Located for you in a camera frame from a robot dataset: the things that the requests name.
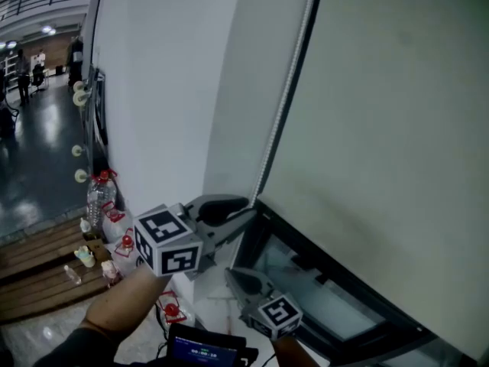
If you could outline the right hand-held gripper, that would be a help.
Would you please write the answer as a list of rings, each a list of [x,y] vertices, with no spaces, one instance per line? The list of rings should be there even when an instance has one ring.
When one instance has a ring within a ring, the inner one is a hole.
[[[287,336],[301,324],[303,312],[289,294],[264,298],[274,288],[265,274],[250,268],[226,268],[225,280],[244,307],[243,321],[268,339]]]

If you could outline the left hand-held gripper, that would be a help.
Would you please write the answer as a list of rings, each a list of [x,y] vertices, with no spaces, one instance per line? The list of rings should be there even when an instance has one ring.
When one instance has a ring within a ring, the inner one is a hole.
[[[217,243],[239,236],[257,212],[233,194],[198,196],[188,204],[161,205],[133,218],[139,255],[153,273],[197,276],[213,266]]]

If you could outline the white roller blind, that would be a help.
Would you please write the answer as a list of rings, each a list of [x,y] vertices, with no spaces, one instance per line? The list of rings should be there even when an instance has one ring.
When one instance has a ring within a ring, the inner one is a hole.
[[[489,0],[320,0],[261,199],[481,361]]]

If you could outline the person's right forearm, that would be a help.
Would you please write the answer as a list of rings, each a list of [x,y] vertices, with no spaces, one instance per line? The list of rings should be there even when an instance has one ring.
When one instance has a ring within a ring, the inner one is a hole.
[[[279,367],[320,367],[292,336],[271,341]]]

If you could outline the person's left forearm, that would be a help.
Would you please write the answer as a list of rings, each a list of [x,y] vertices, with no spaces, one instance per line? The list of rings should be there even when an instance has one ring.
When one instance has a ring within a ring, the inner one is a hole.
[[[79,326],[102,334],[118,346],[141,325],[171,278],[158,277],[146,264],[139,265],[94,300]]]

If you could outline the black screen device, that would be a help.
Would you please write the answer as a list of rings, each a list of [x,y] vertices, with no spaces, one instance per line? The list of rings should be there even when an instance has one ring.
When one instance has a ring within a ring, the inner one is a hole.
[[[246,344],[244,337],[175,323],[168,334],[167,358],[180,367],[236,367]]]

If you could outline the brown cardboard box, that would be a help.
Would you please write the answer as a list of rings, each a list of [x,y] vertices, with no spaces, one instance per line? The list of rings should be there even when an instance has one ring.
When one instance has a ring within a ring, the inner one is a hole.
[[[86,245],[93,253],[97,262],[109,261],[112,259],[110,252],[107,250],[101,239],[86,241]]]

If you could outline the pale yellow sippy cup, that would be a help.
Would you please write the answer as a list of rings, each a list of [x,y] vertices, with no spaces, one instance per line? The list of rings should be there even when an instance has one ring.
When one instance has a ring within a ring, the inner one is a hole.
[[[93,268],[96,265],[96,257],[87,245],[80,246],[73,253],[85,267]]]

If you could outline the small clear plastic bottle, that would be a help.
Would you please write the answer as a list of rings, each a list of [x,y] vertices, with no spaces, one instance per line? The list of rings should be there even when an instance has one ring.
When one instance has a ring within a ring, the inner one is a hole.
[[[81,283],[83,282],[82,278],[78,275],[78,273],[73,269],[71,268],[69,265],[64,265],[63,267],[66,275],[68,276],[68,278],[77,286],[81,285]]]

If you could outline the black platform trolley white wheels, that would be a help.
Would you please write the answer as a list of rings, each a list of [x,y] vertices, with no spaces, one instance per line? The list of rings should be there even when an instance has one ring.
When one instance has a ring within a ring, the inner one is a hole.
[[[108,168],[108,135],[105,117],[105,74],[92,64],[88,78],[73,85],[73,103],[79,109],[83,143],[72,147],[72,156],[84,157],[86,168],[75,172],[82,184],[92,175]]]

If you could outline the person's dark grey shirt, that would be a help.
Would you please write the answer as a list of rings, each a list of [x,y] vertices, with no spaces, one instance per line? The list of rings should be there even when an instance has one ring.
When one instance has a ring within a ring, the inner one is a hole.
[[[104,334],[82,327],[37,360],[33,367],[112,367],[117,350]]]

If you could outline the wooden platform steps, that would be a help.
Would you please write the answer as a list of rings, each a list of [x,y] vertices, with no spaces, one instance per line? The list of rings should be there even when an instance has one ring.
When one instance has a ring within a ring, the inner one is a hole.
[[[86,240],[76,219],[0,247],[0,326],[51,313],[107,289],[100,263],[87,268],[74,255]],[[63,267],[82,278],[75,285]]]

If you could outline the garment on stand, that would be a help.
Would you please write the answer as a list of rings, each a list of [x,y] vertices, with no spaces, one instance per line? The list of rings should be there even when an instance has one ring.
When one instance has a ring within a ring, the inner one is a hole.
[[[82,79],[83,66],[83,40],[80,36],[72,39],[68,48],[66,69],[69,74],[68,86],[73,85]]]

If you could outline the group of ceiling lights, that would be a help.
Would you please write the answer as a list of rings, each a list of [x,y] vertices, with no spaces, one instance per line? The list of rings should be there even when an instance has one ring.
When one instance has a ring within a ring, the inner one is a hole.
[[[56,28],[50,25],[28,25],[9,31],[0,28],[0,50],[14,49],[20,44],[55,35]]]

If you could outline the black window frame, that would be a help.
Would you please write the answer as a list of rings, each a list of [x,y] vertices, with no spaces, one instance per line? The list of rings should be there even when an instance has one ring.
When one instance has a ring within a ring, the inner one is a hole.
[[[433,224],[372,229],[334,206],[287,222],[255,203],[234,266],[303,311],[295,334],[331,367],[489,367],[489,240]]]

